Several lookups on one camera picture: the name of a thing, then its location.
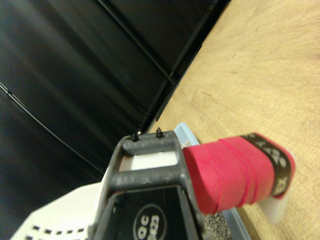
white plastic base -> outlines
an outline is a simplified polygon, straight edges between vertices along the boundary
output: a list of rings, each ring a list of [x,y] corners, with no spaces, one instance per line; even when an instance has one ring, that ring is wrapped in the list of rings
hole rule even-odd
[[[32,212],[11,240],[86,240],[100,185],[79,187]]]
[[[295,168],[297,168],[298,161],[296,157],[292,154],[292,152],[290,152],[289,150],[287,151],[292,155],[295,163]],[[289,201],[291,186],[292,185],[290,185],[289,189],[287,190],[286,194],[283,196],[282,199],[277,199],[270,196],[258,202],[262,211],[270,219],[271,223],[276,224],[280,222],[284,217],[286,206]]]

wooden surface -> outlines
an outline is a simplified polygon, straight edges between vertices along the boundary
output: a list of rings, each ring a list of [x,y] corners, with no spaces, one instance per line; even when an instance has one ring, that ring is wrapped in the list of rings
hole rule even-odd
[[[233,0],[152,128],[201,143],[257,131],[298,159],[284,219],[240,209],[252,239],[320,239],[320,1]]]

blue plastic tray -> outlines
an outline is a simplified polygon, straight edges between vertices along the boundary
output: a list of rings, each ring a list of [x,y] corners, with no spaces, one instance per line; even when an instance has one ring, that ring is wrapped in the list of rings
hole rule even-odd
[[[199,145],[198,140],[191,132],[190,128],[184,122],[181,122],[174,129],[181,146],[189,140],[191,145]],[[237,210],[233,207],[229,210],[222,211],[222,214],[229,226],[232,238],[234,240],[251,240]]]

